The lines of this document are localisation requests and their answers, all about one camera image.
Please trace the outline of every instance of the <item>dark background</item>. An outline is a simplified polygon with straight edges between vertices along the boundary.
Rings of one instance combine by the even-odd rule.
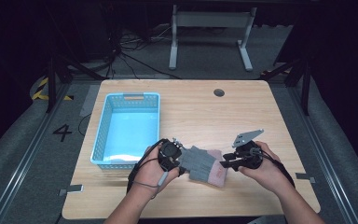
[[[322,97],[358,155],[358,1],[328,3],[260,6],[255,26],[295,24],[277,62],[307,57]],[[170,23],[171,13],[168,5],[0,1],[0,137],[32,103],[29,90],[46,73],[51,55],[101,60],[115,47],[108,36],[115,39],[126,28],[148,38],[156,25]]]

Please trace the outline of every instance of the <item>hand-held gripper device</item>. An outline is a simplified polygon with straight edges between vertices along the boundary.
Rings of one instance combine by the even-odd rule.
[[[241,133],[237,136],[232,147],[235,148],[234,153],[223,155],[224,161],[220,161],[223,167],[231,167],[235,172],[238,172],[240,166],[250,169],[257,169],[263,162],[263,158],[270,160],[283,173],[289,182],[295,186],[293,178],[289,175],[283,164],[273,159],[267,152],[263,151],[252,139],[263,133],[260,129],[249,133]]]
[[[145,158],[150,154],[150,152],[152,150],[154,150],[154,148],[161,143],[162,143],[162,145],[158,151],[158,157],[152,158],[152,159],[144,162]],[[127,184],[127,193],[130,191],[132,183],[134,183],[134,179],[135,179],[136,175],[138,174],[139,170],[142,168],[142,166],[144,164],[146,164],[147,162],[150,162],[150,161],[158,160],[159,166],[165,173],[161,177],[157,186],[146,185],[148,187],[159,188],[160,185],[162,185],[162,183],[164,182],[167,173],[175,167],[179,167],[179,176],[182,175],[186,171],[186,169],[183,167],[180,167],[179,161],[177,161],[177,159],[182,155],[182,151],[180,150],[181,147],[182,147],[182,144],[179,143],[178,141],[176,141],[175,138],[173,138],[173,142],[171,142],[168,139],[163,138],[163,139],[157,141],[153,146],[151,146],[146,151],[146,153],[143,155],[143,157],[137,163],[135,163],[135,165],[129,175],[129,182]]]
[[[220,161],[223,167],[232,167],[236,172],[240,166],[244,166],[250,169],[257,169],[263,157],[261,156],[260,147],[254,142],[250,141],[245,145],[235,148],[234,153],[228,153],[223,155],[224,161]]]

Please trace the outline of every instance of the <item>wooden table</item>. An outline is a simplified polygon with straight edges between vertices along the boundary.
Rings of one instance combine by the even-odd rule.
[[[225,95],[217,97],[216,89]],[[296,148],[282,119],[269,84],[239,80],[106,80],[102,82],[71,185],[83,192],[67,195],[62,215],[67,219],[106,218],[126,193],[130,171],[101,170],[90,162],[103,101],[110,92],[156,91],[160,94],[160,138],[176,137],[185,147],[231,147],[238,133],[264,129],[255,140],[267,142],[295,180],[296,188],[310,206],[320,205]],[[282,214],[277,197],[253,179],[227,172],[223,188],[192,181],[182,175],[152,200],[142,217],[247,217]]]

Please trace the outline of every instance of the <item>finger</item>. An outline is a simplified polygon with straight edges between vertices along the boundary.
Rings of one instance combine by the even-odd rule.
[[[151,150],[151,151],[150,151],[150,154],[149,154],[149,157],[151,156],[151,157],[153,157],[153,158],[156,158],[157,155],[158,155],[158,150],[159,150],[160,148],[161,148],[161,145],[157,145],[157,146],[154,147],[154,148],[148,147],[147,150],[146,150],[146,152],[149,151],[149,150]]]
[[[174,180],[178,176],[179,176],[179,167],[175,167],[175,168],[171,169],[168,172],[167,183],[170,183],[172,180]]]
[[[240,166],[240,167],[238,167],[238,171],[240,171],[241,173],[243,173],[243,174],[246,175],[246,176],[253,177],[255,170],[246,168],[246,167],[244,167],[244,166]]]
[[[259,142],[259,141],[255,141],[255,143],[258,146],[260,146],[261,149],[263,149],[263,151],[265,151],[267,154],[269,154],[270,157],[272,157],[272,159],[274,159],[276,161],[281,161],[281,159],[273,151],[271,151],[271,149],[269,149],[269,145],[267,145],[267,143]]]

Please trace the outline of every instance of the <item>metal rail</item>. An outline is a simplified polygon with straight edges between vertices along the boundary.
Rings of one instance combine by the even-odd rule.
[[[353,210],[353,207],[351,206],[351,202],[349,201],[347,194],[342,187],[342,183],[339,180],[339,177],[337,176],[331,161],[328,159],[324,146],[322,145],[318,134],[313,128],[310,118],[305,116],[303,113],[299,93],[295,90],[295,88],[288,88],[288,91],[293,102],[295,103],[296,111],[302,118],[304,126],[307,128],[313,144],[313,151],[316,155],[316,158],[318,159],[318,162],[321,164],[324,176],[326,177],[327,183],[336,199],[339,210],[341,211],[345,222],[351,224],[358,223],[358,218]]]
[[[62,84],[57,94],[58,99],[56,105],[53,106],[51,111],[45,114],[45,116],[43,117],[39,128],[36,130],[34,138],[32,139],[24,155],[22,156],[22,159],[16,171],[10,178],[7,187],[0,198],[0,223],[3,221],[8,208],[10,207],[11,203],[14,200],[14,197],[19,191],[22,181],[27,175],[28,170],[30,169],[34,161],[34,157],[36,156],[37,152],[41,147],[41,142],[43,140],[43,137],[45,136],[46,129],[48,128],[51,120],[54,118],[54,115],[56,114],[57,109],[59,108],[59,105],[62,102],[65,94],[68,92],[68,89],[69,84]]]

